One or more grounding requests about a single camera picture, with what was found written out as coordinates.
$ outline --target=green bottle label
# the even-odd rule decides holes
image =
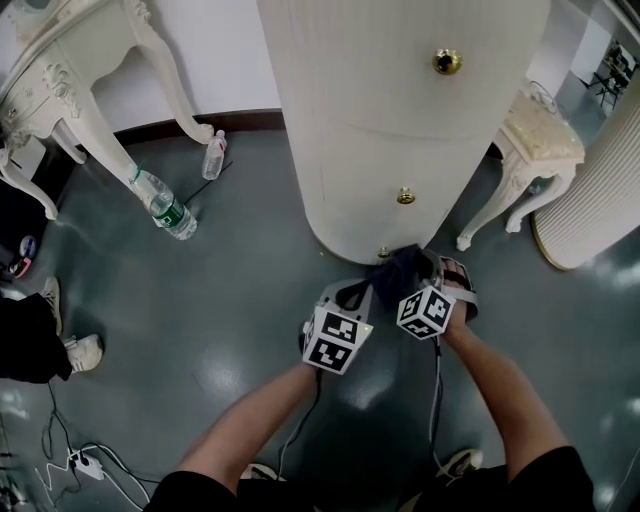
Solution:
[[[174,198],[169,209],[159,217],[156,217],[156,219],[159,220],[165,228],[174,228],[182,220],[182,217],[184,217],[184,205]]]

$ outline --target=hand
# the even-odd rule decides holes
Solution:
[[[444,262],[445,268],[450,270],[451,272],[457,272],[461,276],[464,276],[464,270],[460,265],[455,264],[451,260],[445,260]],[[444,284],[450,286],[451,288],[462,288],[464,287],[456,283],[454,281],[449,281],[445,279]],[[455,338],[461,332],[467,329],[467,303],[463,300],[456,300],[455,306],[453,306],[453,312],[451,313],[451,318],[449,319],[449,325],[447,325],[447,330],[444,333],[444,337],[447,339]]]

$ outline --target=small plastic bottle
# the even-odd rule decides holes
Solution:
[[[207,152],[202,163],[202,177],[205,180],[216,180],[220,176],[224,152],[227,150],[227,139],[224,138],[224,130],[218,130],[215,137],[209,142]]]
[[[138,167],[136,177],[129,183],[147,211],[169,233],[178,240],[193,236],[198,221],[160,179]]]

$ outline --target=black sleeve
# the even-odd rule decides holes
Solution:
[[[179,510],[210,510],[234,512],[238,500],[224,485],[208,476],[178,471],[160,482],[145,512],[176,512]]]
[[[508,486],[509,510],[594,511],[593,484],[570,446],[538,457]]]

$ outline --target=drawer knob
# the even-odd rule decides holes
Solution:
[[[402,187],[398,193],[398,202],[400,204],[411,204],[416,200],[416,196],[413,195],[410,189]]]
[[[441,75],[455,75],[462,67],[462,55],[455,50],[440,49],[433,56],[433,69]]]

